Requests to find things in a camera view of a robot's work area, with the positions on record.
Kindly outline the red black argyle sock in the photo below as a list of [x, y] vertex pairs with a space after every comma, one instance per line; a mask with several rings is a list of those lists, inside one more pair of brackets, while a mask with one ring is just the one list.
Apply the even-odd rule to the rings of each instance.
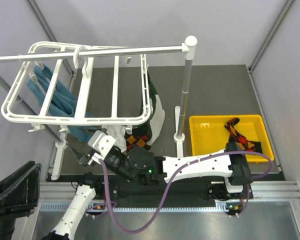
[[151, 149], [151, 146], [148, 144], [148, 141], [150, 140], [150, 131], [146, 125], [133, 128], [132, 134], [126, 133], [124, 139], [127, 154], [134, 146], [144, 148], [147, 151]]

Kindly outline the white and green cloth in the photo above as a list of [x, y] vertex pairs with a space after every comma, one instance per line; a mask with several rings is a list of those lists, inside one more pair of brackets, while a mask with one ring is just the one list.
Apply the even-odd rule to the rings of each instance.
[[[162, 107], [160, 96], [149, 75], [147, 76], [147, 80], [149, 86], [150, 105], [152, 107], [151, 115], [146, 122], [141, 125], [134, 126], [132, 130], [140, 126], [147, 126], [150, 133], [150, 140], [148, 141], [148, 144], [151, 146], [160, 136], [165, 121], [165, 111]], [[122, 153], [126, 154], [126, 127], [122, 125], [109, 125], [104, 128], [108, 135], [115, 138], [116, 142], [114, 145], [118, 147]]]

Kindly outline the white plastic clip hanger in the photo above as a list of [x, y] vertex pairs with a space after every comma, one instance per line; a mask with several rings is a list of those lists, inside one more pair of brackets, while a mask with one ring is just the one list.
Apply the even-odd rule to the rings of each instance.
[[[123, 125], [136, 126], [145, 123], [151, 116], [152, 106], [150, 101], [150, 89], [148, 83], [147, 54], [168, 53], [167, 47], [118, 47], [118, 46], [88, 46], [72, 43], [60, 43], [41, 41], [34, 43], [26, 55], [0, 56], [0, 63], [22, 62], [20, 70], [1, 106], [2, 116], [13, 123], [58, 125], [58, 126], [103, 126]], [[97, 57], [113, 56], [114, 74], [113, 84], [118, 83], [119, 58], [120, 56], [138, 55], [140, 57], [141, 86], [142, 86], [142, 113], [137, 117], [118, 117], [118, 96], [112, 98], [110, 117], [86, 117], [88, 97], [93, 75], [94, 59]], [[26, 78], [26, 73], [31, 63], [39, 63], [43, 60], [56, 60], [55, 69], [52, 74], [51, 84], [38, 115], [16, 114], [12, 107], [17, 99], [20, 89]], [[82, 67], [82, 80], [78, 95], [78, 110], [72, 117], [48, 116], [48, 108], [51, 104], [59, 78], [61, 64], [66, 59], [72, 59], [75, 67], [78, 67], [79, 59], [84, 60]]]

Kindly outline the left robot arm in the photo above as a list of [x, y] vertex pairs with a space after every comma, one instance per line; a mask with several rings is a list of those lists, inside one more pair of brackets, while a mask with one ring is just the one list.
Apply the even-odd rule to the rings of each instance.
[[[29, 161], [0, 181], [0, 240], [12, 239], [18, 218], [34, 213], [40, 199], [42, 165]], [[78, 183], [74, 198], [58, 224], [45, 240], [72, 240], [93, 198], [103, 194], [102, 181], [86, 173]]]

